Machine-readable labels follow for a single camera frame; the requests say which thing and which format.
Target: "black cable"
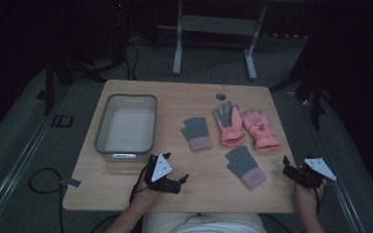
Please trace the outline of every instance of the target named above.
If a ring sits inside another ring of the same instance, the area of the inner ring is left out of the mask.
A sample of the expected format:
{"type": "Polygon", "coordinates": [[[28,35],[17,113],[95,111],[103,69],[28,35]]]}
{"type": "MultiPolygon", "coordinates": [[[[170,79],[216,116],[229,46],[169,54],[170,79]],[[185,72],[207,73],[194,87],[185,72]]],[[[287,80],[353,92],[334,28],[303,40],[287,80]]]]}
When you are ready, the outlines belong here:
{"type": "Polygon", "coordinates": [[[134,196],[136,193],[138,192],[141,192],[141,191],[144,191],[145,189],[149,188],[149,186],[147,186],[146,188],[144,189],[141,189],[141,190],[136,190],[136,187],[138,186],[139,182],[141,181],[141,178],[142,178],[142,175],[144,174],[144,172],[147,170],[148,166],[150,165],[150,162],[148,162],[145,167],[142,169],[141,171],[141,174],[139,175],[138,177],[138,180],[136,181],[135,185],[132,187],[132,191],[131,191],[131,195],[129,196],[129,204],[132,202],[134,196]]]}
{"type": "Polygon", "coordinates": [[[125,57],[124,60],[125,60],[126,67],[128,68],[128,70],[127,70],[128,79],[131,80],[131,68],[129,67],[128,59],[125,57]]]}
{"type": "Polygon", "coordinates": [[[113,59],[111,59],[110,64],[102,66],[102,67],[98,67],[98,68],[93,68],[93,69],[90,69],[90,70],[93,71],[93,72],[96,72],[97,74],[101,74],[101,73],[110,71],[110,70],[112,70],[116,67],[119,67],[121,63],[122,63],[122,61],[121,61],[120,57],[114,57],[113,59]]]}
{"type": "Polygon", "coordinates": [[[60,227],[60,232],[65,232],[64,231],[64,228],[63,228],[63,216],[62,216],[62,191],[63,191],[63,186],[62,186],[62,183],[61,183],[61,177],[60,177],[60,174],[58,171],[54,170],[53,168],[42,168],[42,169],[39,169],[38,171],[36,171],[34,174],[32,174],[32,176],[29,178],[29,181],[28,181],[28,186],[29,188],[33,191],[33,192],[36,192],[36,193],[39,193],[39,194],[51,194],[51,193],[55,193],[58,191],[58,194],[59,194],[59,203],[58,203],[58,213],[59,213],[59,227],[60,227]],[[40,174],[41,172],[45,172],[45,171],[51,171],[51,172],[54,172],[58,178],[58,188],[57,189],[53,189],[53,190],[48,190],[48,191],[42,191],[42,190],[39,190],[39,189],[36,189],[33,185],[32,185],[32,182],[33,182],[33,179],[38,175],[40,174]]]}
{"type": "Polygon", "coordinates": [[[137,81],[138,79],[136,78],[135,76],[135,69],[136,69],[136,65],[138,63],[138,51],[135,49],[135,47],[131,46],[131,45],[128,45],[130,48],[132,48],[134,51],[135,51],[135,61],[134,61],[134,65],[132,67],[132,78],[133,80],[137,81]]]}
{"type": "Polygon", "coordinates": [[[108,221],[108,220],[111,220],[111,219],[113,219],[113,218],[116,218],[116,217],[118,217],[119,216],[119,214],[116,214],[116,215],[113,215],[113,216],[108,216],[107,218],[105,218],[105,219],[103,219],[101,222],[99,222],[95,227],[93,227],[93,229],[90,231],[90,233],[94,233],[95,231],[96,231],[96,229],[98,229],[98,227],[99,226],[101,226],[104,222],[106,222],[106,221],[108,221]]]}
{"type": "Polygon", "coordinates": [[[102,74],[101,77],[104,78],[104,79],[106,79],[105,77],[111,75],[112,73],[114,73],[114,72],[115,72],[117,69],[119,69],[120,67],[121,67],[121,66],[115,68],[114,70],[112,70],[112,71],[110,71],[110,72],[108,72],[108,73],[102,74]]]}
{"type": "Polygon", "coordinates": [[[320,196],[317,192],[317,189],[314,187],[314,192],[316,194],[316,198],[317,198],[317,215],[320,213],[320,205],[321,205],[321,202],[320,202],[320,196]]]}
{"type": "Polygon", "coordinates": [[[142,188],[141,190],[136,191],[135,193],[142,192],[142,191],[144,191],[144,190],[146,190],[146,189],[148,189],[148,188],[149,188],[148,186],[147,186],[147,187],[144,187],[144,188],[142,188]]]}
{"type": "MultiPolygon", "coordinates": [[[[36,171],[34,174],[32,174],[32,176],[29,178],[28,180],[28,186],[29,188],[35,192],[35,193],[38,193],[38,194],[51,194],[51,193],[55,193],[55,192],[58,192],[58,196],[59,196],[59,202],[58,202],[58,216],[59,216],[59,227],[60,227],[60,231],[62,233],[65,232],[64,230],[64,226],[63,226],[63,214],[62,214],[62,193],[63,193],[63,184],[62,184],[62,178],[59,174],[58,171],[56,171],[55,169],[53,168],[41,168],[39,169],[38,171],[36,171]],[[37,189],[33,186],[33,180],[35,179],[36,176],[38,176],[40,173],[42,172],[45,172],[45,171],[50,171],[50,172],[53,172],[56,174],[56,177],[57,177],[57,181],[58,181],[58,188],[56,189],[52,189],[52,190],[40,190],[40,189],[37,189]]],[[[113,215],[113,216],[108,216],[107,218],[105,218],[104,220],[102,220],[101,222],[99,222],[90,232],[93,233],[96,231],[96,229],[102,225],[102,223],[114,218],[114,217],[117,217],[119,216],[119,214],[116,214],[116,215],[113,215]]]]}
{"type": "Polygon", "coordinates": [[[291,233],[290,230],[289,230],[285,225],[283,225],[280,221],[278,221],[276,218],[274,218],[274,217],[272,217],[272,216],[270,216],[270,215],[268,215],[268,214],[263,214],[263,215],[269,217],[269,218],[272,219],[272,220],[274,220],[274,221],[277,222],[279,225],[281,225],[284,229],[286,229],[288,233],[291,233]]]}
{"type": "Polygon", "coordinates": [[[322,194],[321,204],[322,204],[323,199],[325,198],[325,195],[326,195],[326,186],[325,186],[325,183],[322,182],[322,185],[323,185],[323,194],[322,194]]]}

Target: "human hand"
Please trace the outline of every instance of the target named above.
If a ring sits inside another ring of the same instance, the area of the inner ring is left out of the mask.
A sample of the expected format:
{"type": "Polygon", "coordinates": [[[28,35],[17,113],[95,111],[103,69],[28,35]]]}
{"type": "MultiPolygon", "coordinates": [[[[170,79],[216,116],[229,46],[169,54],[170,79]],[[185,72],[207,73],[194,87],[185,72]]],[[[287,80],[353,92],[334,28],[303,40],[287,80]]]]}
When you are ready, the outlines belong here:
{"type": "Polygon", "coordinates": [[[316,188],[320,200],[317,200],[317,194],[313,188],[304,187],[298,183],[295,184],[295,204],[298,212],[302,216],[316,216],[318,203],[324,196],[326,180],[323,179],[320,187],[316,188]]]}
{"type": "Polygon", "coordinates": [[[145,183],[145,172],[142,174],[142,177],[135,188],[133,202],[141,202],[143,205],[150,207],[156,199],[161,194],[160,191],[155,191],[148,188],[148,185],[145,183]]]}

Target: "white shirt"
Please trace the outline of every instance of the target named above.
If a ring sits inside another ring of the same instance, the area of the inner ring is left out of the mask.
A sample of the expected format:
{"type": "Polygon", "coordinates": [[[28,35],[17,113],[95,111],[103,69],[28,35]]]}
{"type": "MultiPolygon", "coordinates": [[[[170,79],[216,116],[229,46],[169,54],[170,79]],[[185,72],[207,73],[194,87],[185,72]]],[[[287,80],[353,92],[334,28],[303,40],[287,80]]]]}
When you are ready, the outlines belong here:
{"type": "Polygon", "coordinates": [[[230,222],[210,222],[210,223],[190,223],[180,226],[177,233],[259,233],[258,231],[236,223],[230,222]]]}

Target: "metal stand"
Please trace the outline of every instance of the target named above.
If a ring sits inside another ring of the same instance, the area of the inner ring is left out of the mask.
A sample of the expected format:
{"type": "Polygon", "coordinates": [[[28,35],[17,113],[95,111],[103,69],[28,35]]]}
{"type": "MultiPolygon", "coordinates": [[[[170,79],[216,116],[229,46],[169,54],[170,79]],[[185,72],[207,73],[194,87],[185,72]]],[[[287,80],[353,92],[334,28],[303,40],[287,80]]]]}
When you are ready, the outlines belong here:
{"type": "Polygon", "coordinates": [[[93,79],[97,82],[104,83],[106,80],[94,71],[86,68],[81,63],[75,61],[65,54],[53,54],[48,57],[46,64],[46,89],[42,90],[38,99],[46,100],[46,107],[44,115],[47,116],[53,105],[54,105],[54,76],[53,73],[56,73],[59,82],[61,84],[71,85],[74,81],[72,74],[70,72],[70,66],[74,67],[76,70],[83,72],[87,77],[93,79]]]}
{"type": "Polygon", "coordinates": [[[320,129],[319,115],[325,114],[321,106],[322,83],[325,73],[330,69],[330,51],[331,48],[327,38],[323,37],[318,29],[317,33],[312,35],[301,52],[289,78],[269,88],[270,92],[274,93],[290,84],[301,82],[295,92],[295,96],[300,100],[307,100],[314,91],[311,121],[313,121],[317,129],[320,129]]]}
{"type": "Polygon", "coordinates": [[[181,74],[183,56],[182,37],[183,31],[185,30],[252,36],[250,45],[244,50],[244,55],[247,62],[249,77],[251,80],[256,79],[253,51],[267,9],[265,6],[262,7],[258,19],[238,19],[183,15],[183,0],[179,0],[178,4],[177,47],[175,49],[174,67],[172,71],[174,75],[181,74]]]}

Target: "pink glove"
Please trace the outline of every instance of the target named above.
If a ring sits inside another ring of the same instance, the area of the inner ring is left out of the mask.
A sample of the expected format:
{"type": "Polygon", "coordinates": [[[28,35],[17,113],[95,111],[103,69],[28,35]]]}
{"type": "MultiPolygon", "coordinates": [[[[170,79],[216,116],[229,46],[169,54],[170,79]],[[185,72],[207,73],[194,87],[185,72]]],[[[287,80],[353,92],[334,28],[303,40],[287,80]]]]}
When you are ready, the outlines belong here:
{"type": "Polygon", "coordinates": [[[220,127],[220,143],[225,146],[238,146],[245,141],[245,132],[242,130],[242,119],[237,105],[230,101],[220,104],[214,109],[215,118],[220,127]]]}
{"type": "Polygon", "coordinates": [[[268,126],[268,118],[264,111],[248,110],[241,115],[241,119],[255,139],[256,150],[274,150],[280,146],[280,142],[268,126]]]}

